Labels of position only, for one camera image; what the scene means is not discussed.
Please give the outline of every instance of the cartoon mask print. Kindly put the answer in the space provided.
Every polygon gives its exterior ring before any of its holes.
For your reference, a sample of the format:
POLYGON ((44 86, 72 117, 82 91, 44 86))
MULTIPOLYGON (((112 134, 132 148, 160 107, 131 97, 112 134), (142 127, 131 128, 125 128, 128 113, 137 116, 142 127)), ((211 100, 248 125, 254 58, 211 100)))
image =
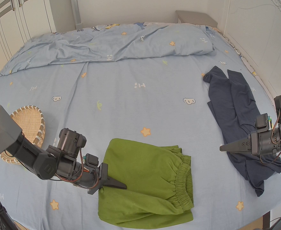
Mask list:
POLYGON ((52 100, 55 101, 55 102, 60 101, 61 99, 62 99, 61 96, 54 96, 54 97, 52 98, 52 100))
POLYGON ((186 102, 186 104, 188 105, 196 102, 194 98, 184 98, 183 101, 186 102))

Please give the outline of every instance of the green shorts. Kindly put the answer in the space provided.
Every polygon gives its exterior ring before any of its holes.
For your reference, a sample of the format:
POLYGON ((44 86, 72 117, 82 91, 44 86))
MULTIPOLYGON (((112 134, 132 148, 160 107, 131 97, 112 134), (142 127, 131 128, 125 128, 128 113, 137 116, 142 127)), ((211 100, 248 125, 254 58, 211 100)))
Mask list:
POLYGON ((127 190, 99 190, 101 220, 125 228, 154 229, 193 220, 190 156, 178 146, 156 147, 111 140, 104 157, 108 175, 127 190))

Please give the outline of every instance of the woven basket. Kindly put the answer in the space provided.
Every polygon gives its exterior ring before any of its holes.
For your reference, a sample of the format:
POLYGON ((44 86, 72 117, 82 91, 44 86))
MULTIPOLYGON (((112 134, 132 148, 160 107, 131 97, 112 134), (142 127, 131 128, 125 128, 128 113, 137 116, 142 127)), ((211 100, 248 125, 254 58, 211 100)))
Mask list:
MULTIPOLYGON (((25 138, 41 148, 46 133, 44 117, 41 110, 34 105, 27 105, 15 110, 10 117, 20 126, 25 138)), ((5 162, 20 164, 18 159, 10 157, 11 154, 8 151, 6 153, 4 151, 0 154, 0 157, 5 162)))

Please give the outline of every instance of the orange star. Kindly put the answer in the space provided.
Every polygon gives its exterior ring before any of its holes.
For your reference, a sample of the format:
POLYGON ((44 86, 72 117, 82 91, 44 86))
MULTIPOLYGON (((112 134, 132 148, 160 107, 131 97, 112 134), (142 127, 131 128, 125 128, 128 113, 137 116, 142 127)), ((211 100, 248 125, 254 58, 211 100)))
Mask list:
POLYGON ((52 206, 52 209, 53 209, 53 210, 59 209, 59 208, 58 208, 58 202, 56 202, 54 199, 53 199, 53 201, 50 203, 50 205, 52 206))
POLYGON ((237 208, 239 211, 241 211, 244 208, 244 202, 239 201, 235 208, 237 208))
POLYGON ((150 136, 151 133, 150 133, 150 129, 149 128, 143 128, 143 130, 141 131, 143 136, 146 137, 146 136, 150 136))

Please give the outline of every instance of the bed frame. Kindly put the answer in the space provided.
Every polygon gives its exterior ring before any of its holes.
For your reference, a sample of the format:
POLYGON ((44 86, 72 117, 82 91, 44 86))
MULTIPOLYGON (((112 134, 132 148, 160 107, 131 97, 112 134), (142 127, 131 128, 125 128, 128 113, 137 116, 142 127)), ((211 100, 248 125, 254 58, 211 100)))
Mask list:
POLYGON ((218 28, 254 68, 270 94, 281 94, 281 0, 225 0, 218 28))

